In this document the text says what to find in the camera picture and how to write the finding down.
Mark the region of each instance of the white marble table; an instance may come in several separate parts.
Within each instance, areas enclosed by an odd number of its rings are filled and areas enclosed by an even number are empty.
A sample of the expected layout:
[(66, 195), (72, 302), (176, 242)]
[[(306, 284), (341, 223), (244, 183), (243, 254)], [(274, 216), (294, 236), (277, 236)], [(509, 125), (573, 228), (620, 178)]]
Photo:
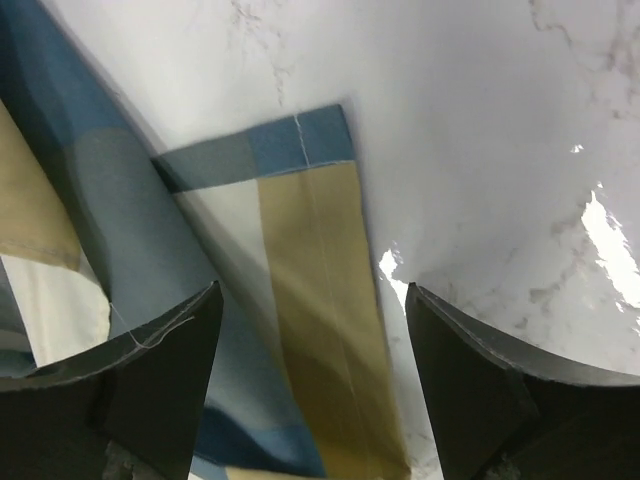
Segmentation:
[(640, 374), (640, 2), (44, 3), (158, 152), (343, 103), (416, 478), (408, 282)]

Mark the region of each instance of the black plastic part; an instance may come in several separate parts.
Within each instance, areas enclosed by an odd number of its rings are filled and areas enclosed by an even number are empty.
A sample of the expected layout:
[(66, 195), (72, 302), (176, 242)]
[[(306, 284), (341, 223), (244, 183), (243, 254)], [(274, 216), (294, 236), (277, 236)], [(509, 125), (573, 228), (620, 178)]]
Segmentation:
[[(212, 285), (131, 334), (0, 379), (0, 478), (185, 480), (221, 314)], [(113, 451), (131, 454), (121, 471)]]
[(445, 480), (640, 478), (640, 377), (541, 350), (415, 285), (407, 317)]

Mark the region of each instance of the marble surface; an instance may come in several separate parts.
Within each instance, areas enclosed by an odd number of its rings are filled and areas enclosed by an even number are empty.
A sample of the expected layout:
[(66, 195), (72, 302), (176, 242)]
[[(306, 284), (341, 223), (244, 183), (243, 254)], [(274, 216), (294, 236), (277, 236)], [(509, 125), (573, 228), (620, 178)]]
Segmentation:
[(157, 152), (343, 103), (415, 478), (409, 282), (640, 374), (640, 2), (44, 3)]

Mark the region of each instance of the stitching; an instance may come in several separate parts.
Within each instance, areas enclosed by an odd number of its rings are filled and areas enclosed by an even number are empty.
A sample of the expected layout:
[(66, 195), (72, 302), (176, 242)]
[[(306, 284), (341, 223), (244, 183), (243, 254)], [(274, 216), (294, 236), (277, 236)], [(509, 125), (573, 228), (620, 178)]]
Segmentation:
[(52, 255), (56, 258), (58, 258), (59, 260), (62, 260), (65, 263), (70, 263), (71, 265), (74, 265), (77, 262), (77, 259), (74, 259), (72, 255), (69, 255), (68, 253), (64, 253), (61, 252), (59, 250), (51, 250), (48, 248), (42, 248), (42, 247), (37, 247), (34, 245), (29, 245), (27, 243), (22, 243), (22, 242), (16, 242), (14, 240), (2, 240), (0, 241), (0, 247), (1, 246), (6, 246), (6, 247), (21, 247), (21, 248), (26, 248), (27, 250), (32, 250), (34, 252), (39, 252), (39, 253), (46, 253), (48, 255)]
[[(298, 137), (300, 138), (300, 146), (302, 147), (302, 153), (304, 154), (304, 159), (307, 162), (307, 166), (311, 168), (311, 162), (309, 160), (309, 155), (307, 154), (307, 148), (304, 143), (304, 138), (302, 137), (302, 126), (300, 125), (300, 121), (298, 120), (298, 115), (294, 115), (293, 119), (296, 123), (296, 128), (298, 129)], [(360, 404), (358, 403), (358, 399), (356, 397), (356, 392), (353, 387), (353, 380), (351, 375), (351, 369), (349, 368), (349, 361), (347, 360), (347, 354), (345, 351), (344, 344), (342, 342), (342, 335), (340, 332), (340, 322), (338, 321), (338, 312), (336, 310), (336, 302), (333, 295), (333, 288), (331, 288), (331, 281), (329, 279), (329, 268), (327, 267), (327, 254), (324, 245), (324, 239), (322, 237), (322, 231), (320, 229), (319, 215), (318, 215), (318, 206), (316, 203), (316, 197), (314, 193), (313, 180), (310, 175), (306, 176), (309, 180), (309, 193), (311, 194), (311, 204), (313, 207), (313, 214), (316, 217), (316, 221), (314, 222), (316, 225), (316, 231), (318, 234), (318, 239), (320, 240), (320, 250), (322, 253), (322, 264), (324, 266), (324, 274), (327, 281), (327, 287), (329, 288), (329, 297), (331, 299), (331, 310), (333, 313), (333, 321), (335, 324), (336, 331), (338, 332), (338, 343), (340, 344), (340, 351), (342, 353), (342, 358), (344, 359), (344, 365), (347, 369), (347, 376), (349, 379), (349, 389), (351, 390), (351, 397), (353, 398), (353, 404), (356, 407), (356, 414), (358, 416), (358, 423), (360, 425), (360, 430), (362, 431), (362, 441), (364, 443), (365, 455), (366, 455), (366, 465), (367, 465), (367, 478), (371, 477), (371, 454), (369, 452), (369, 443), (367, 442), (367, 434), (364, 428), (364, 423), (362, 421), (362, 413), (360, 411)]]

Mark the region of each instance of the plaid fabric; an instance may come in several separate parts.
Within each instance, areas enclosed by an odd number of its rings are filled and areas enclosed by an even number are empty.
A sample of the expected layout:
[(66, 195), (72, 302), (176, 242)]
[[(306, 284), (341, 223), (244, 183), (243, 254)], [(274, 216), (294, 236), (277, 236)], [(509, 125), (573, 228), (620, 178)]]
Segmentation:
[(152, 160), (35, 0), (0, 0), (0, 56), (0, 98), (109, 296), (111, 335), (223, 280), (193, 472), (408, 478), (340, 107)]

